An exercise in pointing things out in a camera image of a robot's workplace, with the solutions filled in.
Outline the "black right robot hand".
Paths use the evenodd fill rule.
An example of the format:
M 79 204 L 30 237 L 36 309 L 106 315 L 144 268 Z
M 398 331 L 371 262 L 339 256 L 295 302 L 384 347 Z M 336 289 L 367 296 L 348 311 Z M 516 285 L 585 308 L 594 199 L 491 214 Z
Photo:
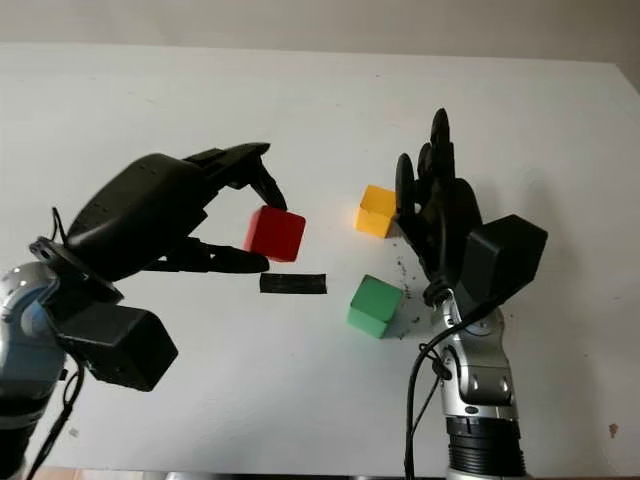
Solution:
M 395 222 L 416 253 L 429 285 L 423 298 L 433 306 L 460 278 L 468 234 L 482 223 L 469 183 L 456 176 L 454 144 L 445 109 L 436 111 L 418 163 L 400 155 L 395 174 Z

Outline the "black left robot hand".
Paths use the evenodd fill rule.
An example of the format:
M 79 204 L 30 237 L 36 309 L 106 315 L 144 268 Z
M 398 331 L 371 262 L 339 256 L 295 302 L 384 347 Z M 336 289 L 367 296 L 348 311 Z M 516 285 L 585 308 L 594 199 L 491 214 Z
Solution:
M 110 282 L 140 271 L 265 272 L 264 255 L 207 244 L 192 233 L 225 187 L 251 186 L 268 206 L 286 210 L 284 195 L 262 162 L 268 149 L 266 143 L 247 143 L 184 159 L 161 153 L 139 158 L 88 201 L 64 244 Z

